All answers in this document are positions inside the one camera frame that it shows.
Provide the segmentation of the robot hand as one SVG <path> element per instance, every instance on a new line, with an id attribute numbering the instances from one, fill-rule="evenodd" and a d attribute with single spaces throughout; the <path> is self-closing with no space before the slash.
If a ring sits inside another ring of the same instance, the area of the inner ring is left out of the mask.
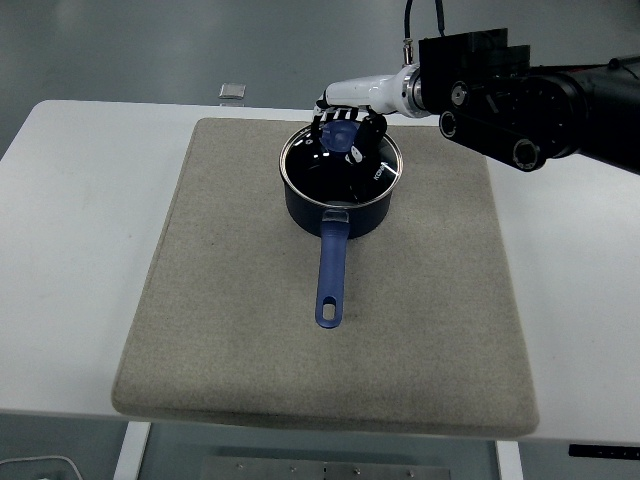
<path id="1" fill-rule="evenodd" d="M 328 126 L 338 121 L 338 113 L 366 111 L 355 136 L 345 153 L 351 165 L 371 163 L 375 150 L 386 133 L 385 115 L 398 113 L 413 118 L 412 66 L 403 67 L 395 75 L 360 77 L 330 84 L 318 98 L 313 109 L 311 130 L 322 135 L 321 123 Z"/>

